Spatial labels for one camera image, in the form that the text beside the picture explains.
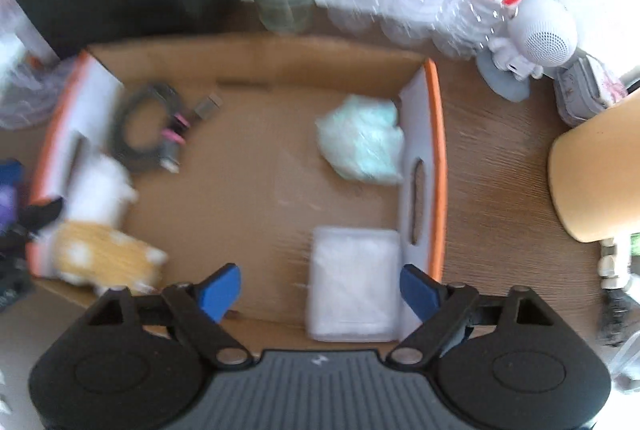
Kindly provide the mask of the white yellow plush alpaca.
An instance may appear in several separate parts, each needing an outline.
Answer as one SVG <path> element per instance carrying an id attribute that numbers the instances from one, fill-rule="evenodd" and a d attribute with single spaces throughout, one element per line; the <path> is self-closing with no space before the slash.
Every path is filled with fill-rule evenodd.
<path id="1" fill-rule="evenodd" d="M 121 163 L 104 153 L 91 157 L 72 180 L 54 236 L 56 276 L 96 294 L 117 288 L 152 291 L 168 255 L 122 231 L 124 217 L 137 200 L 138 192 Z"/>

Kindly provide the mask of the white tissue pack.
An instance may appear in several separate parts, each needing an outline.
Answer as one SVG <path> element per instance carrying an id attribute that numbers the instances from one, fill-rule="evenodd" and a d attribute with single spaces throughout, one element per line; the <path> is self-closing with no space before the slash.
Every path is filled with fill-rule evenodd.
<path id="1" fill-rule="evenodd" d="M 400 263 L 397 231 L 317 227 L 309 259 L 308 336 L 341 343 L 395 340 Z"/>

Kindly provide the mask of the red cardboard box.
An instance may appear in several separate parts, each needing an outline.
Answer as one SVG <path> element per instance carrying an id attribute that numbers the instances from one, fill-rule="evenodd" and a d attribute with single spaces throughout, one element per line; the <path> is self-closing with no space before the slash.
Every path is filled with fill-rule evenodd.
<path id="1" fill-rule="evenodd" d="M 116 101 L 164 81 L 221 109 L 195 127 L 177 173 L 137 175 L 125 228 L 167 252 L 166 283 L 241 268 L 229 329 L 254 350 L 304 346 L 308 257 L 322 225 L 393 228 L 401 257 L 442 276 L 447 220 L 444 112 L 436 64 L 413 52 L 326 36 L 267 33 L 95 45 L 76 61 L 32 179 L 32 200 L 64 193 L 76 143 L 106 143 Z M 316 121 L 348 95 L 397 101 L 406 145 L 398 188 L 338 176 Z"/>

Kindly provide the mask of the pale green plastic bag ball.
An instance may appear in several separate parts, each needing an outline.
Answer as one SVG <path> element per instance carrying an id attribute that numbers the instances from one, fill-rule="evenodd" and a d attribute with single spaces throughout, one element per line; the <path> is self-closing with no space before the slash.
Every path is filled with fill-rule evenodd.
<path id="1" fill-rule="evenodd" d="M 349 95 L 316 121 L 317 145 L 335 173 L 348 181 L 402 183 L 405 134 L 392 100 Z"/>

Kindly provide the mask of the purple tissue box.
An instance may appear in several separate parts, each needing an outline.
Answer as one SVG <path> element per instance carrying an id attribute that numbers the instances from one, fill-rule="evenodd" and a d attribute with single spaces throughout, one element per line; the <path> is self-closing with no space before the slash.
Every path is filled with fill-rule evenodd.
<path id="1" fill-rule="evenodd" d="M 24 168 L 15 159 L 0 165 L 0 229 L 5 231 L 17 218 L 21 202 Z"/>

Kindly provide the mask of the white power strip with chargers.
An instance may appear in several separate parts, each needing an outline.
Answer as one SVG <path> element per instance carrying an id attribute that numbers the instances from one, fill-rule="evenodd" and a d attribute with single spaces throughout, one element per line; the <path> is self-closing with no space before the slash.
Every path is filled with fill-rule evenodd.
<path id="1" fill-rule="evenodd" d="M 604 346 L 616 349 L 608 365 L 614 384 L 623 392 L 638 392 L 639 329 L 630 329 L 630 317 L 639 307 L 639 234 L 601 240 L 600 249 L 598 338 Z"/>

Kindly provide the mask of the yellow thermos jug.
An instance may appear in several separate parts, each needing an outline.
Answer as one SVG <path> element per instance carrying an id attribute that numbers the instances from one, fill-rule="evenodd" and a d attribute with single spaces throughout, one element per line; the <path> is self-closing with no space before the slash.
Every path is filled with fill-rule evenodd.
<path id="1" fill-rule="evenodd" d="M 565 230 L 580 242 L 639 231 L 639 107 L 634 92 L 551 146 L 551 199 Z"/>

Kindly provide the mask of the small floral tin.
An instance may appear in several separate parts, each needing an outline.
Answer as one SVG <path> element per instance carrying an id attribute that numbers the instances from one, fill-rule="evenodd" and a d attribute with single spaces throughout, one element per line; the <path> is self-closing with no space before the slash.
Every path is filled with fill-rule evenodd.
<path id="1" fill-rule="evenodd" d="M 578 127 L 628 95 L 623 83 L 589 55 L 556 72 L 554 93 L 559 115 L 569 127 Z"/>

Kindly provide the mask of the white astronaut speaker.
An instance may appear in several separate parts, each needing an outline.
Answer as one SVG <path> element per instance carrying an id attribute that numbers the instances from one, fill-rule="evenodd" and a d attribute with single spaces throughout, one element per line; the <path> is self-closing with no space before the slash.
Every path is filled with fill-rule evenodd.
<path id="1" fill-rule="evenodd" d="M 476 56 L 476 67 L 494 93 L 521 102 L 533 78 L 570 60 L 578 38 L 577 21 L 560 0 L 522 0 L 504 33 Z"/>

